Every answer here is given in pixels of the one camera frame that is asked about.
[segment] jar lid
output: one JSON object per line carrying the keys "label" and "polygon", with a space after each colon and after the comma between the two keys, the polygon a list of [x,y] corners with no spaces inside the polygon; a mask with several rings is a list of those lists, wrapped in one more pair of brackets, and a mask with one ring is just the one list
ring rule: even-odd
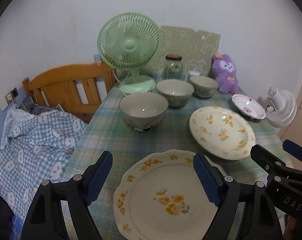
{"label": "jar lid", "polygon": [[182,60],[182,57],[179,55],[175,55],[175,54],[168,54],[165,56],[166,59],[170,59],[170,60]]}

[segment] bed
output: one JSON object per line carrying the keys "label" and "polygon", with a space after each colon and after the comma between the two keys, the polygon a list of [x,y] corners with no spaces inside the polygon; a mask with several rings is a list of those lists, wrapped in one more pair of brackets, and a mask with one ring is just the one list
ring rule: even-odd
{"label": "bed", "polygon": [[[103,79],[106,93],[115,84],[112,68],[104,63],[61,66],[23,81],[29,99],[47,109],[35,114],[22,105],[24,110],[13,106],[7,111],[0,151],[0,206],[6,208],[11,226],[0,222],[0,239],[19,239],[38,185],[43,179],[59,182],[62,178],[102,102],[97,78]],[[87,103],[80,96],[79,83]]]}

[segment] plush toy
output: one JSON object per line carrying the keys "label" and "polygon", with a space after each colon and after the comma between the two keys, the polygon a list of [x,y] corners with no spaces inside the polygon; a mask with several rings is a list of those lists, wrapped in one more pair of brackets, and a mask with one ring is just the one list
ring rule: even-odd
{"label": "plush toy", "polygon": [[238,79],[235,77],[235,66],[227,54],[215,53],[213,56],[212,70],[219,83],[221,93],[238,93]]}

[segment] cloth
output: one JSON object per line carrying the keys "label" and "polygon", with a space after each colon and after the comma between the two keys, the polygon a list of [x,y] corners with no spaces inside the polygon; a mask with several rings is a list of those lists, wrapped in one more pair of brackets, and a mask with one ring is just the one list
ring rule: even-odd
{"label": "cloth", "polygon": [[20,240],[24,222],[16,215],[13,215],[12,223],[13,223],[12,232],[11,232],[9,239],[10,240]]}
{"label": "cloth", "polygon": [[1,150],[4,150],[5,146],[7,145],[7,136],[9,133],[13,131],[15,125],[20,125],[27,120],[30,120],[34,117],[34,115],[27,113],[21,109],[16,109],[17,105],[13,105],[6,114],[5,121],[4,121],[4,128],[2,133],[2,140],[1,140]]}
{"label": "cloth", "polygon": [[[113,167],[110,174],[97,201],[89,206],[92,218],[104,240],[125,239],[118,231],[113,212],[113,194],[125,171],[154,152],[165,152],[170,149],[202,152],[203,149],[192,137],[188,124],[191,114],[200,107],[220,106],[238,112],[231,101],[230,94],[225,95],[217,91],[207,100],[191,96],[184,108],[168,109],[162,122],[152,130],[137,132],[125,123],[118,108],[123,97],[117,87],[107,95],[86,128],[62,179],[67,181],[75,174],[82,174],[89,165],[98,160],[104,150],[113,154]],[[281,141],[268,121],[252,121],[247,118],[246,120],[255,132],[256,143],[282,159],[287,166],[292,167],[288,154],[282,150]],[[209,155],[209,158],[221,165],[228,175],[240,183],[254,184],[257,180],[264,183],[267,181],[267,173],[250,157],[238,161],[223,160],[213,155]],[[62,207],[70,239],[77,239],[67,203],[63,202]],[[239,210],[230,239],[236,236],[241,215]]]}
{"label": "cloth", "polygon": [[0,196],[24,221],[40,183],[62,178],[87,125],[60,111],[33,116],[23,123],[18,121],[13,122],[13,128],[11,122],[4,128],[10,133],[8,144],[0,153]]}

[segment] white wall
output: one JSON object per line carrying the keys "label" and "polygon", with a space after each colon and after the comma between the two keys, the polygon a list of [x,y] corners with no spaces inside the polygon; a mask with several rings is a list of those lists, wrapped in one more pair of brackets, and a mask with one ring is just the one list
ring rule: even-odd
{"label": "white wall", "polygon": [[0,18],[0,99],[27,76],[92,62],[103,24],[127,11],[221,34],[219,52],[255,99],[270,86],[298,95],[302,13],[292,0],[14,0]]}

